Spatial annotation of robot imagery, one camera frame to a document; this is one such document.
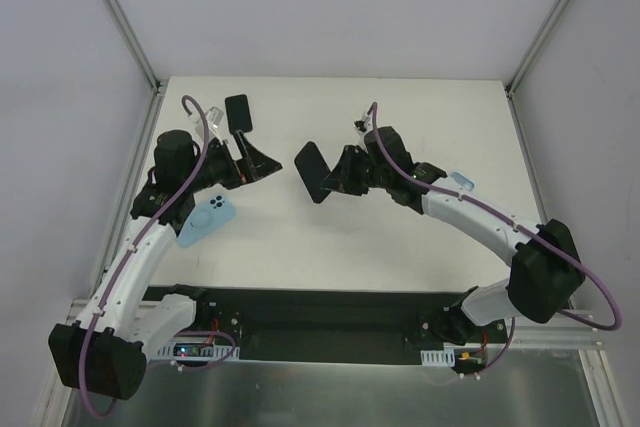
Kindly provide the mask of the black cased phone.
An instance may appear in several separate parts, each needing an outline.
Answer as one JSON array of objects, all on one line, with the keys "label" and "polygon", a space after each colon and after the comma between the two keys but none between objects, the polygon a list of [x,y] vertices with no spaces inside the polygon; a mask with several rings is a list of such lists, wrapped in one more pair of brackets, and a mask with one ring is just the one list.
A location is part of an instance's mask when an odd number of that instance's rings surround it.
[{"label": "black cased phone", "polygon": [[298,174],[315,204],[321,204],[330,191],[322,187],[324,179],[330,174],[329,167],[318,146],[308,141],[294,157]]}]

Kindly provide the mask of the light blue cased phone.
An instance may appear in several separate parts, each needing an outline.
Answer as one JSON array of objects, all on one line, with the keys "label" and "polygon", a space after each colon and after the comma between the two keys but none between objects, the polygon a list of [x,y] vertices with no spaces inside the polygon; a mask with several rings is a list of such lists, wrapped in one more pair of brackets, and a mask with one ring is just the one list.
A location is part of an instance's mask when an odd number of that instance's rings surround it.
[{"label": "light blue cased phone", "polygon": [[223,228],[236,216],[235,207],[221,194],[197,204],[177,236],[177,245],[187,248]]}]

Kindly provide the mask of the black smartphone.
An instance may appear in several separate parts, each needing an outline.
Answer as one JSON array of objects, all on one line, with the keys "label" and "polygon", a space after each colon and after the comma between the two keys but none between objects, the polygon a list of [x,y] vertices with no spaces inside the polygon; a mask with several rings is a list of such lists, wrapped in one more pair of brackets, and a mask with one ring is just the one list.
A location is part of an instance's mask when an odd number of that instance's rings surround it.
[{"label": "black smartphone", "polygon": [[253,122],[247,95],[238,94],[226,97],[224,103],[229,132],[251,132]]}]

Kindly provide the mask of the light blue phone case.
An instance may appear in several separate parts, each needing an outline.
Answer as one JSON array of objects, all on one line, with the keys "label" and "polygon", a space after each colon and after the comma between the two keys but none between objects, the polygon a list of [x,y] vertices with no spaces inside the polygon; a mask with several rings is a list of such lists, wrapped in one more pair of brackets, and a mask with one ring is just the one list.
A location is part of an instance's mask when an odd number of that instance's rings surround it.
[{"label": "light blue phone case", "polygon": [[450,176],[460,186],[461,189],[467,192],[472,192],[474,190],[475,183],[471,179],[462,175],[461,173],[451,172]]}]

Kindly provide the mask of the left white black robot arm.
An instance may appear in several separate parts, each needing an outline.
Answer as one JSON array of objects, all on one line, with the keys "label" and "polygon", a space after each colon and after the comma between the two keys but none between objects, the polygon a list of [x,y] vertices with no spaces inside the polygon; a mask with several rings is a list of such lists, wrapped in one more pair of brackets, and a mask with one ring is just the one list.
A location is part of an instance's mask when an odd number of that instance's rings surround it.
[{"label": "left white black robot arm", "polygon": [[141,385],[152,355],[171,337],[181,330],[199,336],[209,329],[212,314],[196,287],[176,286],[144,317],[136,312],[170,247],[192,246],[234,218],[225,196],[196,203],[197,193],[216,185],[237,189],[281,170],[281,163],[255,148],[243,132],[233,138],[239,159],[216,137],[201,144],[183,130],[158,137],[154,164],[134,199],[129,232],[112,265],[73,323],[57,324],[49,335],[65,386],[82,396],[127,400]]}]

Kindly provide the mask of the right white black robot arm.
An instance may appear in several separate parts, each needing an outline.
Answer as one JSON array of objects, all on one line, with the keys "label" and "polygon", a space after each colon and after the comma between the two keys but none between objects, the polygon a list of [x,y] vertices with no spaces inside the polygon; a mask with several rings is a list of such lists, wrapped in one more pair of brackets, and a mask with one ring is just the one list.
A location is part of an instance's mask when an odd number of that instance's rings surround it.
[{"label": "right white black robot arm", "polygon": [[427,324],[435,337],[463,345],[481,335],[486,325],[506,317],[522,316],[544,324],[583,284],[584,274],[572,264],[578,254],[566,225],[557,220],[530,224],[543,241],[536,242],[516,227],[509,214],[493,215],[462,200],[464,189],[442,169],[415,163],[409,153],[399,161],[402,170],[397,172],[377,147],[364,150],[347,145],[319,186],[352,196],[383,189],[399,205],[440,220],[484,245],[510,269],[508,278],[472,287],[451,306],[429,316]]}]

